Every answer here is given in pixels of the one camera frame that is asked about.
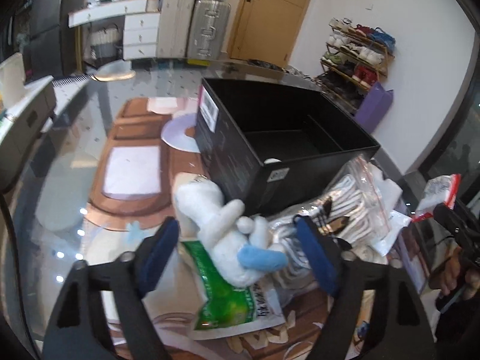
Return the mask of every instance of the white wall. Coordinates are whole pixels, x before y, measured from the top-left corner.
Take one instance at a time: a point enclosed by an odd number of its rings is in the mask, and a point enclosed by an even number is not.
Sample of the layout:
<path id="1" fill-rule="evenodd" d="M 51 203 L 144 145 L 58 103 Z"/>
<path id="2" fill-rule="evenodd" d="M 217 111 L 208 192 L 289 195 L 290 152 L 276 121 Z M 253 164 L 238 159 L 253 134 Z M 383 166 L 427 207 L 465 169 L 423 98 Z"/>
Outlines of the white wall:
<path id="1" fill-rule="evenodd" d="M 332 17 L 382 27 L 397 40 L 384 85 L 394 89 L 394 103 L 373 136 L 405 174 L 431 150 L 436 132 L 461 101 L 474 28 L 455 0 L 311 0 L 292 66 L 310 75 L 322 72 L 318 61 Z"/>

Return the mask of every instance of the red and white package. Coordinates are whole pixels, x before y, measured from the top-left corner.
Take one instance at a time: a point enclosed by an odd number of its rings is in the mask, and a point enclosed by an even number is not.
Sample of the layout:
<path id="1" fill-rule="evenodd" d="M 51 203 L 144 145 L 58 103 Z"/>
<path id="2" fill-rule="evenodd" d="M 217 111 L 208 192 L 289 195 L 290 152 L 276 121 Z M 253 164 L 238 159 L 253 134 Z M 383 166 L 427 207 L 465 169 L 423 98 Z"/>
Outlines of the red and white package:
<path id="1" fill-rule="evenodd" d="M 415 210 L 412 222 L 419 222 L 433 217 L 434 208 L 445 204 L 450 210 L 455 206 L 460 175 L 438 176 L 428 180 L 422 198 Z"/>

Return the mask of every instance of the wooden door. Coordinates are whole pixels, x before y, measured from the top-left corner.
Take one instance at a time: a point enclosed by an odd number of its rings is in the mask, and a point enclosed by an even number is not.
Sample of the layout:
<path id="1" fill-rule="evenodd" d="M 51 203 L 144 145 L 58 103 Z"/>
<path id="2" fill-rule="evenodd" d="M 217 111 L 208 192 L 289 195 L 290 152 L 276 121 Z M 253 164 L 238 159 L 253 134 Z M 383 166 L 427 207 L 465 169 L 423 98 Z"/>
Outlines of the wooden door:
<path id="1" fill-rule="evenodd" d="M 285 66 L 309 0 L 243 0 L 230 56 Z"/>

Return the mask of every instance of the white drawer cabinet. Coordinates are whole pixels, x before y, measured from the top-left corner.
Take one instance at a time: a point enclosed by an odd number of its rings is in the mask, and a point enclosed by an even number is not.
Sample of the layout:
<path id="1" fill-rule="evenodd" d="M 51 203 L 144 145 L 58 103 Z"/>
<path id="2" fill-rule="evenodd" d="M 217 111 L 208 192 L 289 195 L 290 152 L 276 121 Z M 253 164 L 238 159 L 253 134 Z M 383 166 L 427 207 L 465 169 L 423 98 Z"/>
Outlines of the white drawer cabinet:
<path id="1" fill-rule="evenodd" d="M 124 0 L 101 4 L 70 13 L 68 15 L 68 26 L 76 27 L 80 24 L 91 23 L 92 21 L 107 19 L 108 17 L 144 13 L 146 9 L 147 0 Z"/>
<path id="2" fill-rule="evenodd" d="M 158 29 L 124 31 L 123 45 L 157 43 Z"/>
<path id="3" fill-rule="evenodd" d="M 123 47 L 123 59 L 155 58 L 157 56 L 156 44 L 143 44 Z"/>
<path id="4" fill-rule="evenodd" d="M 125 30 L 142 30 L 158 28 L 160 23 L 159 13 L 145 13 L 141 15 L 127 15 L 125 17 Z"/>

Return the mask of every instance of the hand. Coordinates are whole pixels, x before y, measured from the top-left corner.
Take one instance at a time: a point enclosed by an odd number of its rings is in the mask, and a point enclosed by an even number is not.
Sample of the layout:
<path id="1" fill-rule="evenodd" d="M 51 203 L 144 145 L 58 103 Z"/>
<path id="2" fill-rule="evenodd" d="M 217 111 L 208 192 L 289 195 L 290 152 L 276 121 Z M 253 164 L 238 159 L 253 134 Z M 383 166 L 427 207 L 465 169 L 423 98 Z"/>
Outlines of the hand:
<path id="1" fill-rule="evenodd" d="M 440 274 L 440 288 L 442 293 L 447 296 L 457 287 L 457 278 L 460 275 L 460 261 L 458 255 L 462 249 L 457 247 L 452 257 L 445 265 L 445 269 Z M 469 269 L 465 275 L 465 281 L 469 287 L 463 293 L 463 299 L 472 298 L 480 288 L 480 273 L 475 269 Z"/>

